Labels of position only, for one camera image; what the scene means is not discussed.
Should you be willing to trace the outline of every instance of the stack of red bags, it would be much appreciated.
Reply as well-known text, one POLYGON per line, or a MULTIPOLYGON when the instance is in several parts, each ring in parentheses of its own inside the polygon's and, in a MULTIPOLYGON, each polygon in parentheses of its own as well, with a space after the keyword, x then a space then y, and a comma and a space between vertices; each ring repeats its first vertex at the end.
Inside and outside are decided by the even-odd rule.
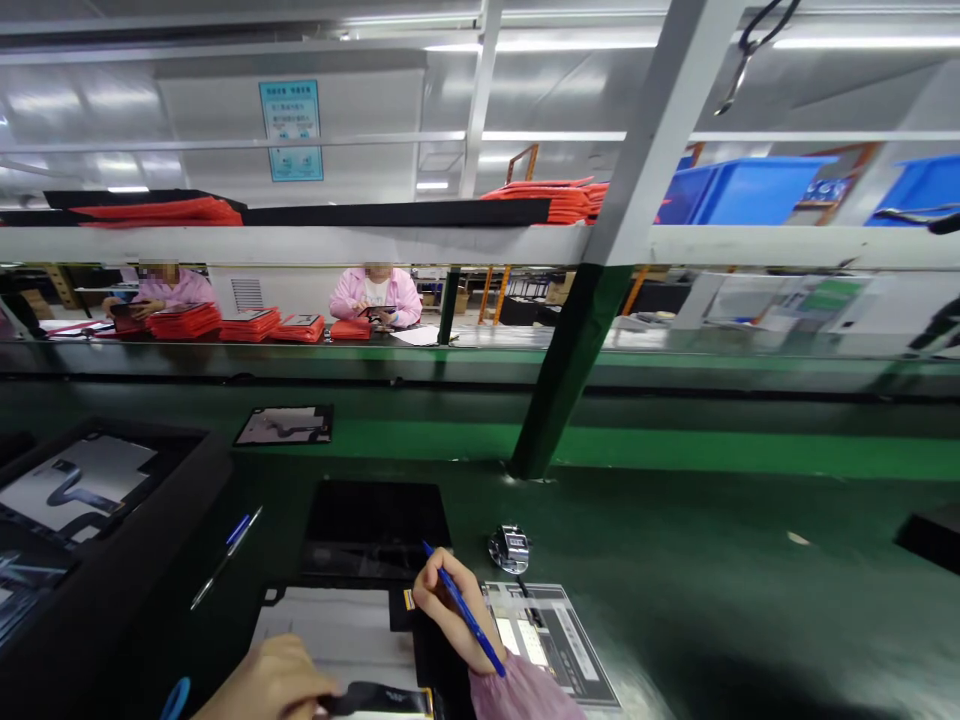
POLYGON ((290 315, 270 333, 271 340, 317 342, 326 325, 323 315, 290 315))
POLYGON ((220 326, 220 311, 213 303, 174 305, 147 318, 147 330, 159 340, 192 340, 220 326))
POLYGON ((583 187, 591 180, 593 180, 592 177, 582 180, 515 182, 487 193, 480 199, 547 199, 550 200, 550 214, 547 216, 546 224, 573 225, 580 220, 586 220, 593 207, 590 194, 583 187))
POLYGON ((600 214, 600 208, 603 207, 603 199, 607 196, 607 188, 609 187, 610 183, 594 183, 584 188, 587 191, 587 197, 590 199, 587 225, 597 224, 597 215, 600 214))
POLYGON ((373 323, 366 320, 337 320, 330 328, 334 340, 369 340, 373 323))
POLYGON ((83 227, 197 227, 243 225, 243 216, 230 207, 226 200, 202 197, 194 200, 175 200, 168 203, 144 205, 109 205, 104 207, 72 208, 105 222, 81 223, 83 227))
POLYGON ((263 342, 280 326, 280 310, 241 310, 220 323, 222 342, 263 342))

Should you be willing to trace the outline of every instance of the blue poster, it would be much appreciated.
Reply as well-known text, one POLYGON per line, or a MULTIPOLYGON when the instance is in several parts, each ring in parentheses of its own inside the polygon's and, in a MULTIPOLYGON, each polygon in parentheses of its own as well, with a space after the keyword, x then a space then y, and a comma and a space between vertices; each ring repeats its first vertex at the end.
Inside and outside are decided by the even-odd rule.
MULTIPOLYGON (((316 80, 260 83, 263 123, 270 140, 320 137, 320 100, 316 80)), ((270 148, 274 182, 323 180, 319 146, 270 148)))

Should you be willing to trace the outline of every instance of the hand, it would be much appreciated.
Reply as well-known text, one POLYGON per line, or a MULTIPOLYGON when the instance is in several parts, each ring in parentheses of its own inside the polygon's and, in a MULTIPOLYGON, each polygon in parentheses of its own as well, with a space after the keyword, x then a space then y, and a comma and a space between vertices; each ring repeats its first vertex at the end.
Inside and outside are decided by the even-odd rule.
POLYGON ((507 657, 507 650, 500 642, 500 634, 493 624, 493 618, 483 601, 483 593, 480 592, 480 585, 477 584, 477 577, 459 560, 457 560, 448 550, 438 548, 437 551, 427 560, 426 566, 417 575, 417 580, 413 585, 413 601, 417 607, 423 610, 431 620, 433 620, 443 634, 447 636, 447 641, 466 661, 470 669, 478 675, 492 675, 496 672, 493 663, 487 658, 480 647, 480 643, 470 632, 470 628, 460 617, 457 611, 456 603, 449 597, 447 589, 440 580, 439 569, 445 569, 460 594, 463 595, 467 607, 477 619, 477 624, 487 636, 494 652, 504 662, 507 657))
POLYGON ((107 317, 112 320, 112 319, 113 319, 113 311, 110 310, 110 308, 112 308, 114 305, 120 305, 122 302, 123 302, 123 300, 121 300, 121 299, 118 298, 118 297, 108 297, 108 298, 104 299, 104 301, 103 301, 102 303, 100 303, 100 307, 101 307, 101 308, 103 309, 103 311, 107 314, 107 317))
POLYGON ((317 672, 296 635, 253 648, 193 720, 310 720, 337 686, 317 672))
POLYGON ((142 305, 138 305, 130 311, 130 315, 134 320, 143 320, 148 315, 153 315, 155 312, 163 310, 167 304, 163 300, 148 300, 142 305))
POLYGON ((393 325, 400 317, 400 314, 396 312, 388 313, 386 310, 378 310, 377 317, 380 318, 380 324, 386 327, 393 325))

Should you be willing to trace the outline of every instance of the air vent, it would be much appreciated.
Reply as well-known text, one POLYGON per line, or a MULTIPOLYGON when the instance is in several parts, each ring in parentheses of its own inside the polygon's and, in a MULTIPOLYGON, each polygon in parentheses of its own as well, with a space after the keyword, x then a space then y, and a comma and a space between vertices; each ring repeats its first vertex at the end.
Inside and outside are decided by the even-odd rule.
POLYGON ((257 279, 231 278, 233 288, 233 302, 240 310, 259 310, 263 307, 263 291, 257 279))

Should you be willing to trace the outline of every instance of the green pole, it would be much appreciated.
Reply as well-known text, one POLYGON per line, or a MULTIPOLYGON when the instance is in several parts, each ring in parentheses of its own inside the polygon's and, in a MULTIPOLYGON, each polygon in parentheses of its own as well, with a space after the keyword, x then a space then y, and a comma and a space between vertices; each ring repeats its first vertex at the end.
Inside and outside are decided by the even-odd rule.
POLYGON ((632 265, 582 264, 543 358, 509 470, 524 480, 542 478, 583 393, 607 331, 630 289, 632 265))
POLYGON ((460 285, 460 268, 450 268, 446 284, 443 286, 443 305, 440 306, 440 334, 437 342, 450 344, 450 328, 453 327, 453 314, 457 309, 457 288, 460 285))

